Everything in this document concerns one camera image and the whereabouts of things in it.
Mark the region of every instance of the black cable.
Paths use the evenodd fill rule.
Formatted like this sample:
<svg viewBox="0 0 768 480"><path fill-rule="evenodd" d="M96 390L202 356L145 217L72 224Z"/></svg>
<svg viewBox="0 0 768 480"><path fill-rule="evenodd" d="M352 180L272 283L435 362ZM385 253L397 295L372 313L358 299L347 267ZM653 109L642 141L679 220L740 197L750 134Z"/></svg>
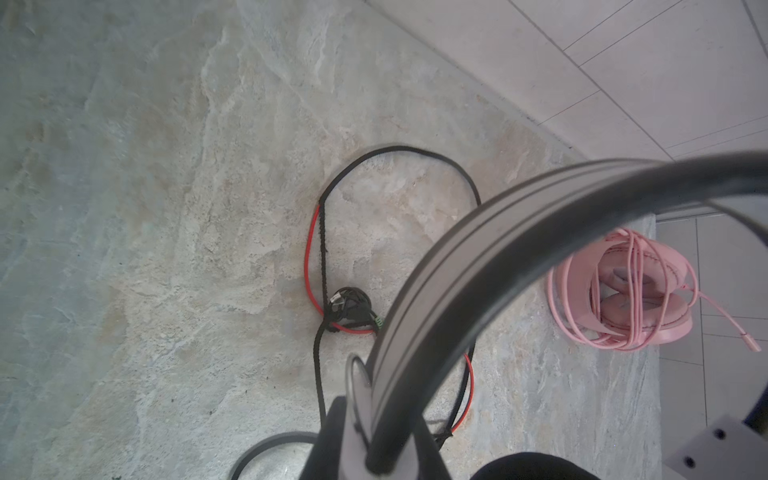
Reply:
<svg viewBox="0 0 768 480"><path fill-rule="evenodd" d="M346 175L355 169L358 165L360 165L362 162L373 158L377 155L381 154L387 154L391 152L412 152L415 154L420 154L425 157L434 158L436 160L440 160L451 167L454 167L461 175L464 177L464 179L469 184L469 187L472 189L472 194L475 197L475 202L479 206L481 204L480 200L480 193L478 192L477 187L475 186L475 182L472 181L472 178L467 174L466 170L464 170L461 165L457 164L450 158L446 157L445 155L438 154L436 152L423 150L421 148L417 147L410 147L409 145L393 145L390 147L384 147L384 148L377 148L375 150L372 150L368 152L367 154L364 154L361 157L358 157L356 160L354 160L351 164L347 165L344 170L341 171L336 177L331 180L328 187L323 191L323 194L320 195L319 200L319 212L318 212L318 219L319 219L319 234L320 234L320 272L321 277L323 279L323 321L320 323L317 333L315 334L315 341L312 348L312 354L313 354L313 361L315 364L315 390L317 391L317 405L320 413L320 425L322 425L326 422L326 401L325 396L323 395L323 379L320 375L320 340L323 338L323 334L326 330L334 333L338 332L338 329L335 329L331 326L331 323L336 319L336 315L331 309L331 306L328 302L328 279L326 275L326 264L327 264L327 258L326 258L326 199L330 195L330 193L333 191L333 189L336 187L336 185L344 178ZM374 333L379 332L379 324L376 323L376 318L378 316L373 311L371 307L371 300L368 297L368 295L363 292L360 289L354 288L354 287L345 287L345 289L341 289L339 292L345 291L345 293L355 293L357 297L355 298L352 296L351 298L357 302L358 305L364 307L369 311L369 315L371 316L371 320L365 321L355 321L352 323L347 323L346 326L349 328L358 328L358 327L367 327L370 326ZM469 356L470 361L472 361L472 355L475 352L475 344L472 344L472 347L469 349L467 355ZM464 369L464 376L462 378L462 384L461 388L459 389L458 398L455 401L455 404L453 406L453 410L451 411L451 415L449 415L449 419L446 422L445 425L445 431L434 435L435 440L438 441L438 448L442 447L442 444L445 442L445 439L447 439L449 436L451 436L451 427L453 425L453 422L455 421L456 416L458 415L458 411L460 410L462 406L462 401L464 399L464 393L467 388L467 383L469 379L469 368L465 367ZM285 443L292 443L292 442L305 442L305 443L314 443L315 439L317 438L316 433L311 432L288 432L288 433L281 433L279 435L274 435L269 437L268 439L265 439L253 447L251 447L247 452L245 452L240 459L235 464L231 475L230 480L237 480L237 478L240 477L240 473L243 471L243 469L246 467L248 462L250 462L253 458L255 458L257 455L263 453L264 451L271 449L273 447L276 447L278 445L283 445Z"/></svg>
<svg viewBox="0 0 768 480"><path fill-rule="evenodd" d="M354 170L358 165L360 165L362 162L376 157L378 155L382 154L388 154L392 152L410 152L414 154L419 154L424 157L434 158L436 160L439 160L441 162L444 162L454 169L456 169L459 174L464 177L467 184L469 184L469 188L472 189L472 195L475 197L475 203L476 206L479 207L482 204L482 200L480 199L480 193L478 192L478 188L475 185L475 182L472 180L472 178L469 176L469 174L462 168L461 165L457 164L455 161L451 160L450 158L446 157L445 155L438 154L433 151L424 150L422 148L417 147L411 147L409 145L392 145L389 147L382 147L377 148L375 150L371 150L370 152L358 157L355 159L352 163L347 165L344 170L342 170L338 175L336 175L333 180L328 184L328 187L323 191L323 194L320 195L319 200L319 222L320 222L320 273L323 278L323 309L326 309L327 307L327 299L328 299L328 290L327 290L327 280L326 280L326 215L325 215L325 204L326 200L328 199L328 196L331 194L334 188L336 188L336 185L339 184L339 182L346 177L352 170ZM330 326L330 322L323 322L324 326L321 326L321 329L328 329L330 331L338 331ZM319 350L319 338L322 336L321 333L318 332L319 335L315 336L315 343L316 343L316 350ZM475 343L472 342L472 345L469 347L469 350L467 351L467 356L469 357L469 361L472 361L472 357L475 354ZM315 383L319 386L318 387L318 399L319 402L322 403L321 409L323 410L323 413L320 415L321 420L325 419L325 400L322 398L322 386L321 382L319 380L319 353L315 355L316 359L316 365L315 365L315 373L316 373L316 381ZM435 441L438 444L438 449L442 448L443 444L445 443L445 440L452 436L451 428L453 427L453 422L456 420L456 416L458 416L458 412L462 407L462 403L464 402L464 395L467 389L467 384L469 383L469 367L464 367L464 374L462 376L462 384L461 387L458 390L458 395L456 396L456 400L453 404L453 409L451 410L451 414L449 415L448 419L445 422L445 427L441 432L438 432L434 434Z"/></svg>
<svg viewBox="0 0 768 480"><path fill-rule="evenodd" d="M317 434L313 432L287 432L287 433L279 433L277 435L272 435L271 437L262 440L261 442L255 444L251 448L249 448L245 453L243 453L239 459L237 459L237 462L235 462L235 466L232 468L232 471L230 472L230 480L237 480L240 477L240 474L243 473L243 470L246 468L248 463L256 458L258 455L261 455L262 453L266 452L269 449L273 449L280 445L285 445L286 443L310 443L314 444L317 440Z"/></svg>
<svg viewBox="0 0 768 480"><path fill-rule="evenodd" d="M320 428L326 422L326 399L323 395L323 378L320 375L320 340L326 331L326 327L331 323L331 316L325 315L320 327L315 333L315 343L312 346L312 357L315 363L315 390L317 391L317 406L320 409Z"/></svg>
<svg viewBox="0 0 768 480"><path fill-rule="evenodd" d="M346 307L346 303L349 300L353 300L355 302L355 306L362 307L364 310L367 310L367 315L369 315L371 318L367 321L359 321L354 323L347 323L345 326L349 328L357 328L359 326L367 327L371 326L373 328L374 333L379 332L379 326L376 324L376 321L374 321L374 317L376 317L376 313L371 309L370 303L371 299L368 297L368 295L363 292L359 288L355 287L344 287L337 293L343 293L344 294L344 304L343 306ZM342 308L339 312L333 312L333 308L326 302L326 307L324 308L326 314L323 316L323 321L320 323L320 326L317 329L317 333L315 333L315 343L312 347L312 356L313 361L315 363L315 390L317 391L317 405L320 411L320 427L322 427L326 422L326 399L325 394L323 393L323 377L320 373L320 340L323 338L323 334L327 330L328 325L333 321L340 321L343 316L347 314L347 309Z"/></svg>

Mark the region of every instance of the gray bracket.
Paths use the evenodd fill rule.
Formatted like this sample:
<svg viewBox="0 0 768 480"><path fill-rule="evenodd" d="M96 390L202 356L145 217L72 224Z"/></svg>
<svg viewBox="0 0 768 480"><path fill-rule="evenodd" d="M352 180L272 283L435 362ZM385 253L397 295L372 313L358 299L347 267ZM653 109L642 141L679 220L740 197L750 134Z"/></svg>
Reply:
<svg viewBox="0 0 768 480"><path fill-rule="evenodd" d="M765 480L768 441L725 415L664 463L688 480Z"/></svg>

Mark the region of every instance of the white tile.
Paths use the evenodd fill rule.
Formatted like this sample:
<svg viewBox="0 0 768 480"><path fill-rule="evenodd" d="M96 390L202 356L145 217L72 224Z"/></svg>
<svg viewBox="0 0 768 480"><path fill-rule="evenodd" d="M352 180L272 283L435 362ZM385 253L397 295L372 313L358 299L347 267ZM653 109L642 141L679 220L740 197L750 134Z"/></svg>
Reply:
<svg viewBox="0 0 768 480"><path fill-rule="evenodd" d="M768 44L768 2L766 0L746 0L746 4L752 12L752 18L757 24L760 36Z"/></svg>
<svg viewBox="0 0 768 480"><path fill-rule="evenodd" d="M567 48L629 0L511 0L560 48Z"/></svg>
<svg viewBox="0 0 768 480"><path fill-rule="evenodd" d="M762 352L748 350L741 339L704 336L704 373L707 386L707 420L726 413L742 419L751 410L768 382L768 342L758 342Z"/></svg>
<svg viewBox="0 0 768 480"><path fill-rule="evenodd" d="M698 157L700 155L722 154L725 152L743 151L743 150L766 150L768 149L768 129L758 131L753 134L747 134L743 137L734 138L733 140L724 141L711 147L702 148L700 150L692 151L685 155L675 157L678 160L684 160L686 158Z"/></svg>
<svg viewBox="0 0 768 480"><path fill-rule="evenodd" d="M696 240L695 219L658 223L656 225L656 239L677 250L696 269L696 265L699 263L699 249Z"/></svg>
<svg viewBox="0 0 768 480"><path fill-rule="evenodd" d="M566 48L565 53L577 64L583 65L679 1L633 0Z"/></svg>
<svg viewBox="0 0 768 480"><path fill-rule="evenodd" d="M583 69L662 147L768 114L768 58L734 0L683 0Z"/></svg>
<svg viewBox="0 0 768 480"><path fill-rule="evenodd" d="M768 250L746 227L721 215L696 220L700 288L732 316L768 317ZM702 314L717 315L702 302Z"/></svg>
<svg viewBox="0 0 768 480"><path fill-rule="evenodd" d="M707 427L704 368L659 360L661 454L666 457Z"/></svg>
<svg viewBox="0 0 768 480"><path fill-rule="evenodd" d="M586 158L669 160L605 93L599 91L542 124Z"/></svg>
<svg viewBox="0 0 768 480"><path fill-rule="evenodd" d="M659 223L656 226L656 238L685 257L696 269L698 252L696 243L696 221L680 220L677 222ZM665 343L659 348L659 356L663 359L679 360L681 362L703 364L701 349L701 308L697 303L693 307L692 317L694 327L683 338L676 342Z"/></svg>
<svg viewBox="0 0 768 480"><path fill-rule="evenodd" d="M673 157L681 157L685 154L698 154L697 152L703 150L704 148L717 146L733 139L741 139L747 135L755 134L765 130L768 130L768 115L762 118L748 121L741 125L736 125L734 127L725 128L721 131L714 132L709 135L704 135L703 137L694 138L693 140L683 142L682 144L668 147L667 152L669 152L669 155L672 155Z"/></svg>
<svg viewBox="0 0 768 480"><path fill-rule="evenodd" d="M704 333L740 338L739 331L724 316L704 315L701 319ZM735 316L733 319L755 339L768 341L768 319L743 318L740 316Z"/></svg>
<svg viewBox="0 0 768 480"><path fill-rule="evenodd" d="M371 3L537 122L598 90L507 0Z"/></svg>

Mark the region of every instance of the pink ear cushion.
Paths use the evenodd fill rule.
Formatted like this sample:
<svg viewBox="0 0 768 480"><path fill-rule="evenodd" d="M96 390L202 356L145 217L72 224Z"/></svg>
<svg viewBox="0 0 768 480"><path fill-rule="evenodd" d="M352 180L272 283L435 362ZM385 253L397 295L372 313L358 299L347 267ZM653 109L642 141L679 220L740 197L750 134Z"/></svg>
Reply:
<svg viewBox="0 0 768 480"><path fill-rule="evenodd" d="M658 242L651 241L664 258L667 267L666 293L672 293L685 282L687 266L685 257L676 250ZM608 249L598 264L600 281L619 293L629 294L627 283L627 246L617 245ZM653 250L643 253L643 297L664 296L664 270Z"/></svg>
<svg viewBox="0 0 768 480"><path fill-rule="evenodd" d="M650 333L660 319L662 299L643 299L643 328L644 333ZM629 297L616 293L600 302L600 311L606 326L620 332L629 332ZM693 321L690 316L688 303L679 295L670 295L667 312L661 322L661 330L652 343L667 343L679 339L690 332Z"/></svg>

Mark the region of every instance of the curved metal bar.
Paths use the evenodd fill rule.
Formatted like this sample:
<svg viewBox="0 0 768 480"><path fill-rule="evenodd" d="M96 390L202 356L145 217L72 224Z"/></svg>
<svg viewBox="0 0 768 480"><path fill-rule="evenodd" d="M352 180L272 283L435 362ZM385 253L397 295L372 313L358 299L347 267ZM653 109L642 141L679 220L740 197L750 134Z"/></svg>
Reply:
<svg viewBox="0 0 768 480"><path fill-rule="evenodd" d="M376 340L368 469L388 472L462 351L524 288L629 220L690 201L768 194L768 154L603 161L535 178L474 210L426 255Z"/></svg>

